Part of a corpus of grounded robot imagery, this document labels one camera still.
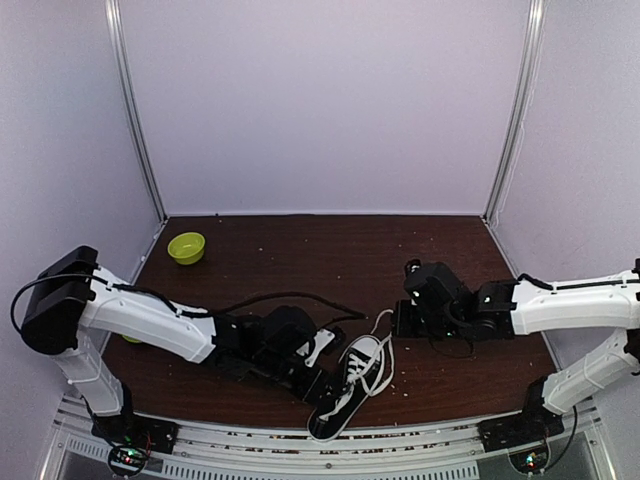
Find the black white canvas sneaker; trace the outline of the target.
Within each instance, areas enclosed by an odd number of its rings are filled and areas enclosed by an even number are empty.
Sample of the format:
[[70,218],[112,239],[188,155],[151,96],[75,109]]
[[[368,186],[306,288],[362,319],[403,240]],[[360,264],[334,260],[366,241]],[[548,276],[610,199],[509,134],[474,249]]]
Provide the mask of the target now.
[[391,318],[392,309],[382,310],[368,334],[353,340],[341,354],[337,370],[330,377],[332,390],[312,412],[307,430],[314,441],[336,439],[357,411],[370,398],[389,387],[395,375],[392,333],[384,338],[375,335],[381,321]]

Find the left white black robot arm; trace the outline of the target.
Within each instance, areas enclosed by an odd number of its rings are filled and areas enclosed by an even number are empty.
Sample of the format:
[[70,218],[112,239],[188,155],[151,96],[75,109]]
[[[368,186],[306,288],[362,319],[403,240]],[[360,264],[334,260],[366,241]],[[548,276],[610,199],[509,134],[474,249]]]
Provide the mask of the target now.
[[304,310],[283,306],[264,317],[211,313],[127,284],[97,256],[89,246],[78,247],[25,285],[31,298],[23,321],[14,327],[27,346],[55,360],[121,443],[137,442],[144,424],[127,409],[125,385],[105,366],[89,336],[92,329],[136,339],[235,378],[263,376],[303,400],[315,397],[325,375],[317,358],[336,335],[317,328]]

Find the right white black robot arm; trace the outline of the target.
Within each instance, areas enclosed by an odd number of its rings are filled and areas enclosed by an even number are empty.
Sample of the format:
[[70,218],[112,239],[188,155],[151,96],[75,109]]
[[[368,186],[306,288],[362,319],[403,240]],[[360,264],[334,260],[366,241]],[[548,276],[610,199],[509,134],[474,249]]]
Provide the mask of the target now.
[[626,375],[639,373],[639,271],[568,282],[544,282],[528,274],[470,290],[442,262],[410,261],[403,285],[407,299],[396,304],[397,338],[471,345],[533,333],[609,328],[608,339],[572,365],[529,388],[528,407],[513,419],[519,440],[535,440],[577,403]]

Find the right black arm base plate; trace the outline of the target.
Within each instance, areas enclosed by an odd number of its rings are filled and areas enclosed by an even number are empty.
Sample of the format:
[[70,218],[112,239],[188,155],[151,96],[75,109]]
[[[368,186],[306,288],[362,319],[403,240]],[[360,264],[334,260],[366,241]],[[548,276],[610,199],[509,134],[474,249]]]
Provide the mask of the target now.
[[485,420],[478,433],[485,452],[510,449],[542,441],[565,430],[562,419],[525,420],[519,416]]

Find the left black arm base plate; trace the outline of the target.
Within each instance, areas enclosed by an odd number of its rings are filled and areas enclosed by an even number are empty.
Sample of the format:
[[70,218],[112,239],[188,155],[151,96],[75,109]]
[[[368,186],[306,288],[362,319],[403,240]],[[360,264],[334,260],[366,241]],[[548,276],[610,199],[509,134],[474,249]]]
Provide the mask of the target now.
[[94,417],[91,433],[111,446],[131,446],[163,454],[171,454],[179,426],[175,422],[134,415]]

